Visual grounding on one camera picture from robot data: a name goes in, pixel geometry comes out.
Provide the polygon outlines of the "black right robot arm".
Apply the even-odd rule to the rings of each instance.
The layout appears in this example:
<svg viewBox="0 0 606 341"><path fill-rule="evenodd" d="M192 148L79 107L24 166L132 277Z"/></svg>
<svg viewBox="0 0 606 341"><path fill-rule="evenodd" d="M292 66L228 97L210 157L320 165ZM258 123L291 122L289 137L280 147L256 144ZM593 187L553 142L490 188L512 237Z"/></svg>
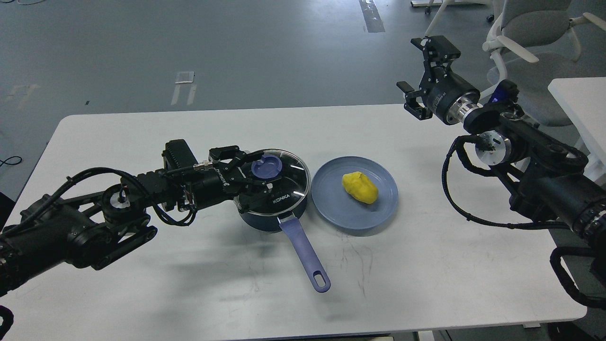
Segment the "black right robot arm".
<svg viewBox="0 0 606 341"><path fill-rule="evenodd" d="M583 294L561 263L564 256L591 258L592 274L605 282L606 195L584 175L587 156L524 121L517 103L519 90L509 80L500 81L489 101L480 104L478 89L452 71L461 52L445 36L416 37L411 43L423 54L424 75L418 87L397 83L405 99L403 108L420 120L436 116L445 125L461 123L467 132L454 139L442 165L442 188L450 205L467 220L485 226L574 232L587 246L555 248L552 269L574 301L604 309L604 298ZM471 173L497 178L510 194L511 211L530 222L490 222L460 208L447 183L453 154Z"/></svg>

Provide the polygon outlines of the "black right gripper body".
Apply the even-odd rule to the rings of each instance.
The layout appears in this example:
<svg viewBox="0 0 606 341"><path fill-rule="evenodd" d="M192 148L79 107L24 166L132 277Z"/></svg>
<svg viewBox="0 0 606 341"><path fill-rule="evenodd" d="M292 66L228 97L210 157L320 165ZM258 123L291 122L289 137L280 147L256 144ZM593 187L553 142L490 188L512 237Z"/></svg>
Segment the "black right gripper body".
<svg viewBox="0 0 606 341"><path fill-rule="evenodd" d="M424 74L424 105L446 125L464 122L464 116L478 108L480 91L453 71Z"/></svg>

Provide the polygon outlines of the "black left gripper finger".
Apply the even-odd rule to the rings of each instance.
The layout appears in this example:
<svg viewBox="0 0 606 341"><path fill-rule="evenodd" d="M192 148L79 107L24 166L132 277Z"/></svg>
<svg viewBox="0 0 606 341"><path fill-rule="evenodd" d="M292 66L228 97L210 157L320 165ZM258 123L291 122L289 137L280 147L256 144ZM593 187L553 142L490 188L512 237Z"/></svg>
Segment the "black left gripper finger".
<svg viewBox="0 0 606 341"><path fill-rule="evenodd" d="M233 198L238 211L255 211L264 205L272 192L273 183L282 178L255 180L251 178L235 179L236 196Z"/></svg>
<svg viewBox="0 0 606 341"><path fill-rule="evenodd" d="M262 155L262 150L246 153L237 145L212 148L209 151L209 159L212 162L209 173L223 178L251 178L252 162L259 161Z"/></svg>

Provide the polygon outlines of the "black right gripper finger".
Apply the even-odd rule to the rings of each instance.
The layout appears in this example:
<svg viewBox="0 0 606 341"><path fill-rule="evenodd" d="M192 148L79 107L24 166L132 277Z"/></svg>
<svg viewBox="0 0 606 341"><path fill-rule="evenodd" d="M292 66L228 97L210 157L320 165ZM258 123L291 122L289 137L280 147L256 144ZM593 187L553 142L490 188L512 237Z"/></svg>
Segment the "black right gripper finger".
<svg viewBox="0 0 606 341"><path fill-rule="evenodd" d="M414 37L412 45L423 54L424 75L420 86L437 83L439 79L450 75L452 63L461 57L461 51L445 36Z"/></svg>
<svg viewBox="0 0 606 341"><path fill-rule="evenodd" d="M418 120L430 119L433 113L423 104L423 99L427 97L427 89L414 89L405 81L396 82L396 86L403 92L405 103L403 108L412 114Z"/></svg>

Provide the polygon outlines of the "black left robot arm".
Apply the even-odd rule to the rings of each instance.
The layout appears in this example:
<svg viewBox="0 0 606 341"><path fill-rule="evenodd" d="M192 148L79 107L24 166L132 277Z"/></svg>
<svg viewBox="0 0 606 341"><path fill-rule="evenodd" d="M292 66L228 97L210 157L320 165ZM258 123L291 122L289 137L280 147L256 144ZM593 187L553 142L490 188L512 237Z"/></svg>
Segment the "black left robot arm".
<svg viewBox="0 0 606 341"><path fill-rule="evenodd" d="M268 153L237 145L210 149L199 162L185 140L167 142L164 166L137 176L89 168L21 212L1 232L1 294L68 263L100 270L157 234L147 208L169 226L189 226L201 209L233 200L240 213L260 207L281 175L261 170Z"/></svg>

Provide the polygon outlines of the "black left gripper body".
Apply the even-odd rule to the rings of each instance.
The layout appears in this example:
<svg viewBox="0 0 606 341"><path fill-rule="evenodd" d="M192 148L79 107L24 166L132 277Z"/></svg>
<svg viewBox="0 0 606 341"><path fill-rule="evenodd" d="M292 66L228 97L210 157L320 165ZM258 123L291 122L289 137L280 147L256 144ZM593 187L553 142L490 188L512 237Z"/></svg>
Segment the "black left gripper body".
<svg viewBox="0 0 606 341"><path fill-rule="evenodd" d="M206 169L190 170L187 173L189 190L194 206L204 209L234 199L242 191L238 166L217 162Z"/></svg>

